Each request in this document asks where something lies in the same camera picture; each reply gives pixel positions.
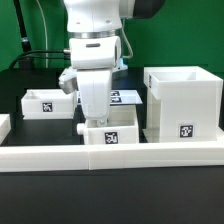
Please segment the gripper finger with metal tip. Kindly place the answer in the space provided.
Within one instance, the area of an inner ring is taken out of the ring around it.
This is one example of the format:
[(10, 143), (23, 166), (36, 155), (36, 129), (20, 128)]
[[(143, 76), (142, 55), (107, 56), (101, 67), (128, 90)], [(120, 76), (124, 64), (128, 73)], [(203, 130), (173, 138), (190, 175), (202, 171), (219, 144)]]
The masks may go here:
[(108, 125), (108, 119), (97, 120), (98, 127), (106, 127)]

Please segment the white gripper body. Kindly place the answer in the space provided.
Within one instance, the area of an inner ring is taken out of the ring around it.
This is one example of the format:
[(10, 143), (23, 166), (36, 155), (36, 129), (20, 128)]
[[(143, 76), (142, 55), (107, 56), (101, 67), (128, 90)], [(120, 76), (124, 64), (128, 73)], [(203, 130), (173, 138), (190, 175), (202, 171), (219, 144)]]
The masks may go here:
[(112, 73), (121, 55), (120, 38), (71, 38), (69, 47), (83, 114), (87, 120), (106, 121), (109, 117)]

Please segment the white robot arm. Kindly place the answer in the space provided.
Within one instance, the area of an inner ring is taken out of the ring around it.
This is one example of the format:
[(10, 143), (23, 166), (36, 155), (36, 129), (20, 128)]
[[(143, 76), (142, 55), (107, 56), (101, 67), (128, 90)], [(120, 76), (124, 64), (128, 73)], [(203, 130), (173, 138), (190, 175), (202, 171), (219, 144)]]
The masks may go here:
[(153, 17), (166, 0), (63, 0), (71, 68), (86, 119), (105, 126), (110, 113), (112, 73), (121, 58), (123, 18)]

